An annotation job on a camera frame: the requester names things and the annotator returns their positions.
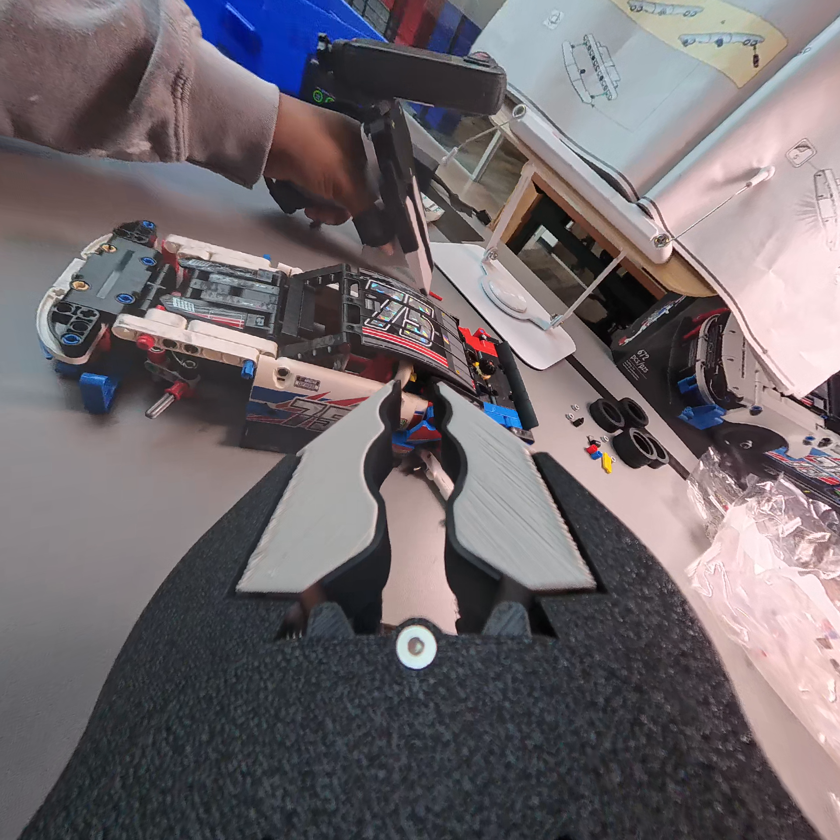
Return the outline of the clear plastic bag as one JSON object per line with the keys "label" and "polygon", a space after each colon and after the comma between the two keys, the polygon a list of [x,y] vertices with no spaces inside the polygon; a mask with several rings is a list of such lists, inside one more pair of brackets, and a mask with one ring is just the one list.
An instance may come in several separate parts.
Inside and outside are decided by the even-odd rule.
{"label": "clear plastic bag", "polygon": [[838,763],[838,511],[716,448],[687,492],[710,540],[686,571],[691,587]]}

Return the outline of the blue plastic bin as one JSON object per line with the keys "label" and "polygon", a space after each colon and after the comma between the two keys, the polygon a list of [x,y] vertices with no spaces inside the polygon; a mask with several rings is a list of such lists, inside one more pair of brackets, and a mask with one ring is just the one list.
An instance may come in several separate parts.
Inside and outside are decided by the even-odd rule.
{"label": "blue plastic bin", "polygon": [[205,40],[296,96],[318,37],[384,37],[344,1],[188,1]]}

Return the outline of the person's left forearm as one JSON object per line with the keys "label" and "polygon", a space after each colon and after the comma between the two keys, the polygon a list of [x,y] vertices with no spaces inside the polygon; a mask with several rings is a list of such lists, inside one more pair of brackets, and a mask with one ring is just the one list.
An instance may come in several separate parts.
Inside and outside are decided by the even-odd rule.
{"label": "person's left forearm", "polygon": [[263,175],[279,91],[205,41],[184,2],[2,2],[1,60],[3,137],[246,187]]}

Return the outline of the instruction booklet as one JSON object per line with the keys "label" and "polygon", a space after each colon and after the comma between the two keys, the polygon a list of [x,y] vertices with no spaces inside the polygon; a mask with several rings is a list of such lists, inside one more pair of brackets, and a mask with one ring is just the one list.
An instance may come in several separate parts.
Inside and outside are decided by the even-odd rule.
{"label": "instruction booklet", "polygon": [[838,2],[505,2],[520,141],[724,298],[783,393],[838,372]]}

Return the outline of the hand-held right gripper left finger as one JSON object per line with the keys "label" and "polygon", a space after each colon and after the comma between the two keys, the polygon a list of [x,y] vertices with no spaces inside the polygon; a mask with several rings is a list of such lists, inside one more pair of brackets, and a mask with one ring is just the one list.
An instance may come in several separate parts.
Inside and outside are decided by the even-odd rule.
{"label": "hand-held right gripper left finger", "polygon": [[238,594],[299,595],[387,547],[381,488],[401,403],[399,383],[383,385],[297,454]]}

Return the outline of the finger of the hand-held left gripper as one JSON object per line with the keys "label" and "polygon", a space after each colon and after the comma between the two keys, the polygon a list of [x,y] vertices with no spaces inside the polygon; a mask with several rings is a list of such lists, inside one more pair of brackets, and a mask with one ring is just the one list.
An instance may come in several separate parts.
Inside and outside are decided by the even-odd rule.
{"label": "finger of the hand-held left gripper", "polygon": [[434,272],[427,222],[417,179],[397,179],[392,199],[395,235],[405,256],[415,289],[427,295]]}

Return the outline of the white book stand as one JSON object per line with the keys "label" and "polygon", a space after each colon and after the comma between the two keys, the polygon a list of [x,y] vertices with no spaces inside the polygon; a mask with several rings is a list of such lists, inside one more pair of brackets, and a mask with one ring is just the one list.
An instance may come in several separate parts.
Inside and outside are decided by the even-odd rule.
{"label": "white book stand", "polygon": [[[709,291],[708,284],[678,255],[679,237],[667,233],[641,206],[613,189],[540,110],[520,103],[510,115],[512,131],[528,153],[528,162],[489,239],[484,245],[436,243],[432,252],[435,266],[522,362],[543,371],[571,355],[575,345],[564,324],[617,267],[626,267],[651,288]],[[605,268],[595,269],[593,281],[560,314],[551,314],[498,255],[504,235],[522,230],[526,216],[536,209],[539,191],[568,211],[572,221],[604,249],[616,251]]]}

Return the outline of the white blue toy brick car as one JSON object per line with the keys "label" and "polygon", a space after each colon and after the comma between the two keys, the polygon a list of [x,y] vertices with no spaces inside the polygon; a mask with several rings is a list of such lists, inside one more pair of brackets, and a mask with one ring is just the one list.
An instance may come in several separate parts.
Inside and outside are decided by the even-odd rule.
{"label": "white blue toy brick car", "polygon": [[462,328],[434,295],[347,264],[303,271],[163,237],[150,220],[84,248],[39,303],[36,331],[91,414],[111,411],[139,364],[162,386],[148,418],[207,382],[231,385],[243,448],[296,453],[391,380],[398,455],[440,440],[437,382],[526,445],[539,424],[509,345]]}

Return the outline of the person's left hand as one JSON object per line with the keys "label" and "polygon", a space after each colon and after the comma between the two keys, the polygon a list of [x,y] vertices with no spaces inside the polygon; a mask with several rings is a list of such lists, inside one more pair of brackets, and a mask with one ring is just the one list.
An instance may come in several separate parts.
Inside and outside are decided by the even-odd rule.
{"label": "person's left hand", "polygon": [[377,202],[361,125],[283,93],[264,175],[309,194],[313,223],[340,225]]}

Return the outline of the toy car packaging box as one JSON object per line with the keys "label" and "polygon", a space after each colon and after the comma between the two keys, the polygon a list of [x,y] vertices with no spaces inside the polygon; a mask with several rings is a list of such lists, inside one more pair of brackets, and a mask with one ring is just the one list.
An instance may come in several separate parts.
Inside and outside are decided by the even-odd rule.
{"label": "toy car packaging box", "polygon": [[612,341],[616,367],[700,456],[738,477],[782,476],[839,509],[838,374],[786,395],[719,297],[669,294]]}

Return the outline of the small black device green lights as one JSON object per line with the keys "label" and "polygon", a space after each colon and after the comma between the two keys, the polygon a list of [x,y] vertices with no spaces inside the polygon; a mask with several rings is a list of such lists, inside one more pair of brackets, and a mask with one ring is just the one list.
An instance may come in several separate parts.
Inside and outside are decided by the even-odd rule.
{"label": "small black device green lights", "polygon": [[314,58],[310,58],[304,68],[299,98],[321,108],[335,110],[338,107],[333,74]]}

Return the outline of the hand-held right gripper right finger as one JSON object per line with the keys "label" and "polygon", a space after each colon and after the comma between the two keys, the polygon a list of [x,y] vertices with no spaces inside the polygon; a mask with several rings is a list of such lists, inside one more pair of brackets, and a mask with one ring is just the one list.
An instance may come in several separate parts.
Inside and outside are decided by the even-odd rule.
{"label": "hand-held right gripper right finger", "polygon": [[596,581],[527,447],[450,385],[436,385],[442,466],[454,483],[452,554],[530,592],[593,592]]}

